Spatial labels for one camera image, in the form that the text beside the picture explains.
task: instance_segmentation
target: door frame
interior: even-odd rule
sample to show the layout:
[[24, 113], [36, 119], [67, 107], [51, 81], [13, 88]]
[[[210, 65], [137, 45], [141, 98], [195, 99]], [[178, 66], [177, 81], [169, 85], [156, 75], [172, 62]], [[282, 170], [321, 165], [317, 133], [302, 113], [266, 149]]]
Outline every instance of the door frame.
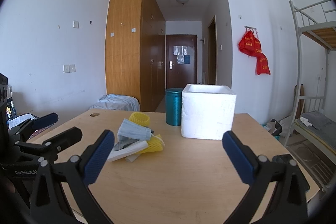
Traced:
[[198, 55], [197, 55], [197, 34], [166, 34], [166, 88], [167, 88], [167, 84], [169, 82], [169, 48], [168, 48], [168, 42], [167, 42], [167, 38], [168, 37], [195, 37], [195, 41], [194, 41], [194, 46], [195, 46], [195, 60], [194, 60], [194, 82], [197, 83], [197, 59], [198, 59]]
[[216, 77], [215, 77], [215, 85], [217, 85], [217, 69], [218, 69], [218, 39], [217, 39], [217, 21], [216, 21], [216, 15], [213, 16], [213, 18], [210, 20], [210, 23], [207, 27], [208, 32], [208, 66], [207, 66], [207, 84], [209, 84], [209, 27], [214, 22], [215, 24], [215, 38], [216, 38]]

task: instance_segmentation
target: mask ear loop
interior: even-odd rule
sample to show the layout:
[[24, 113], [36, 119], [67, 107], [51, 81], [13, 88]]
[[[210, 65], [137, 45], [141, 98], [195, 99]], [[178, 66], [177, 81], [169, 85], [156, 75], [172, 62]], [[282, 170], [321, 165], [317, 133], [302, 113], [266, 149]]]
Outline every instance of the mask ear loop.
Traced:
[[154, 136], [152, 133], [151, 133], [151, 135], [152, 135], [153, 137], [159, 139], [159, 140], [162, 142], [162, 145], [163, 145], [163, 146], [166, 146], [165, 143], [164, 143], [164, 141], [163, 141], [160, 137], [158, 137], [158, 136]]

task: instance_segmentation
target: desk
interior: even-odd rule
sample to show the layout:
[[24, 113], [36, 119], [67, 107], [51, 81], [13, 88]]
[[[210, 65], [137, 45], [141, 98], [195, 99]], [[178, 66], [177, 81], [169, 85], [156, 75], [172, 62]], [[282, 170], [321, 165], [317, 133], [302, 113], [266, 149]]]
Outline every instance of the desk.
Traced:
[[[92, 113], [100, 115], [91, 117]], [[104, 129], [116, 135], [123, 119], [131, 113], [91, 109], [34, 142], [42, 143], [74, 126], [80, 128], [82, 141], [58, 154], [58, 162], [67, 161], [94, 143]], [[221, 141], [184, 138], [180, 127], [166, 124], [165, 113], [147, 114], [151, 117], [151, 129], [162, 135], [166, 146], [161, 152], [141, 155], [133, 163], [125, 159], [106, 162], [97, 182], [89, 186], [102, 209], [115, 224], [223, 223], [248, 185], [241, 182]], [[248, 114], [235, 114], [232, 130], [256, 155], [264, 154], [271, 159], [289, 153]], [[310, 184], [306, 194], [309, 200], [319, 187], [300, 167]], [[262, 216], [274, 185], [268, 187], [253, 220]], [[71, 207], [79, 212], [66, 184], [64, 190]]]

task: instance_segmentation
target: doorway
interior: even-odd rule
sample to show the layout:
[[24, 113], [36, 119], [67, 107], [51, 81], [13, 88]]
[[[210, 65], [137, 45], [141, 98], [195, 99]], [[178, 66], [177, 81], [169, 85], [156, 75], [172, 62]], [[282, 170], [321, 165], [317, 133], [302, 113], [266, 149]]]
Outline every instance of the doorway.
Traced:
[[217, 34], [216, 17], [208, 27], [208, 85], [216, 85], [217, 76]]
[[166, 35], [167, 88], [184, 88], [197, 81], [197, 35]]

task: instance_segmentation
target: white wall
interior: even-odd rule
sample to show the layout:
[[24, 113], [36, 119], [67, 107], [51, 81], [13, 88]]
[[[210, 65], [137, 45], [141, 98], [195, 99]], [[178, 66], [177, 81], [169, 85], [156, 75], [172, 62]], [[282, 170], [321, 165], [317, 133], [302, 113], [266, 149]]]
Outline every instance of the white wall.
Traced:
[[202, 27], [205, 39], [203, 72], [208, 71], [208, 26], [216, 16], [217, 34], [217, 85], [232, 86], [232, 31], [228, 0], [211, 0], [203, 16]]
[[[280, 119], [292, 108], [297, 52], [289, 0], [228, 0], [232, 29], [232, 89], [237, 113], [258, 122]], [[255, 74], [256, 59], [238, 51], [244, 26], [258, 28], [272, 75]]]
[[202, 81], [202, 22], [201, 21], [166, 21], [166, 34], [197, 35], [197, 83]]
[[[59, 124], [106, 92], [105, 28], [109, 0], [5, 0], [0, 45], [18, 112], [56, 112]], [[72, 27], [79, 21], [79, 29]], [[63, 73], [75, 64], [75, 73]]]
[[[322, 0], [293, 0], [296, 7], [302, 8]], [[335, 5], [333, 2], [323, 4], [325, 10], [334, 9]], [[317, 22], [325, 22], [322, 8], [320, 6], [315, 6], [314, 11], [306, 9], [305, 12], [310, 15]], [[336, 20], [336, 12], [327, 14], [328, 21]], [[299, 25], [303, 26], [302, 18], [298, 16]], [[317, 87], [318, 95], [322, 96], [325, 87], [325, 76], [326, 76], [326, 58], [325, 58], [325, 48], [317, 44], [315, 41], [309, 39], [308, 37], [301, 36], [302, 45], [302, 83], [304, 86], [305, 95], [316, 96]], [[333, 70], [336, 63], [336, 55], [334, 52], [329, 54], [329, 83], [328, 92], [325, 105], [325, 114], [331, 119], [336, 121], [336, 97], [334, 95], [333, 89], [335, 87], [336, 71]], [[321, 81], [318, 81], [318, 75], [321, 75]]]

